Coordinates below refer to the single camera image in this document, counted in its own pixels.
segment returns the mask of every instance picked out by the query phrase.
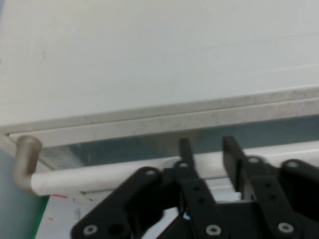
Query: screw hole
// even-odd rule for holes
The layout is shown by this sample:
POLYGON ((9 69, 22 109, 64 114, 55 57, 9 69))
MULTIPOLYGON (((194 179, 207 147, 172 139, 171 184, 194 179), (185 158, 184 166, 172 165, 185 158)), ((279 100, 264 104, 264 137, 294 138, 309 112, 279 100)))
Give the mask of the screw hole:
POLYGON ((269 198, 270 198, 271 200, 275 200, 275 199, 277 199, 277 196, 274 195, 274 194, 271 194, 271 195, 269 195, 269 198))
POLYGON ((117 235, 123 232, 124 228, 121 224, 113 224, 109 227, 109 234, 117 235))
POLYGON ((199 203, 204 203, 205 202, 205 199, 204 198, 200 198, 197 200, 199 203))

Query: metal screw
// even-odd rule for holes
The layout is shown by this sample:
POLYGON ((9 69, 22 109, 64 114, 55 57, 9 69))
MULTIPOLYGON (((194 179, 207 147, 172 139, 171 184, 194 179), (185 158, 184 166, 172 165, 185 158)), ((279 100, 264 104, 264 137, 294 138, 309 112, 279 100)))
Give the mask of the metal screw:
POLYGON ((259 158, 249 158, 248 162, 250 162, 250 163, 258 163, 259 162, 259 158))
POLYGON ((146 175, 154 175, 156 172, 154 170, 148 170, 145 172, 146 175))
POLYGON ((210 236, 219 236, 221 228, 218 225, 209 225, 206 227, 206 233, 210 236))
POLYGON ((292 167, 292 168, 296 168, 296 167, 298 167, 299 165, 298 165, 298 163, 296 163, 296 162, 289 162, 289 163, 287 163, 287 166, 292 167))
POLYGON ((282 233, 292 233, 294 231, 294 227, 289 223, 279 223, 278 229, 282 233))
POLYGON ((88 225, 84 228, 83 234, 85 236, 93 235, 98 231, 98 227, 96 225, 88 225))
POLYGON ((187 167, 187 166, 188 166, 188 163, 180 163, 178 166, 179 166, 179 167, 187 167))

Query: gray wall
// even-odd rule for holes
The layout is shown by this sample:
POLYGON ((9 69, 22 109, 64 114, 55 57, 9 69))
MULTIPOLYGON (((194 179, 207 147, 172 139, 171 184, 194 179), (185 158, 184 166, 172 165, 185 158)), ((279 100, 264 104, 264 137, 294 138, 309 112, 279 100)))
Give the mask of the gray wall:
POLYGON ((14 159, 0 150, 0 238, 30 239, 45 198, 22 192, 13 182, 14 159))

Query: green object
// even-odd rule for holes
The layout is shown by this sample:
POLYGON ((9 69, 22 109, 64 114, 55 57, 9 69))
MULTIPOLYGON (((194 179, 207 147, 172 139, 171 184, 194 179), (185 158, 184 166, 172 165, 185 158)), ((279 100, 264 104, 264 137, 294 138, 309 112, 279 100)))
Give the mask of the green object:
POLYGON ((31 235, 31 238, 30 238, 30 239, 35 239, 35 237, 36 237, 36 234, 37 234, 37 232, 38 232, 40 223, 41 223, 41 221, 42 221, 42 217, 43 217, 43 214, 44 214, 46 205, 48 204, 49 198, 50 198, 49 196, 42 197, 41 210, 40 210, 40 212, 39 212, 39 215, 36 217, 34 230, 33 230, 33 233, 32 233, 32 235, 31 235))

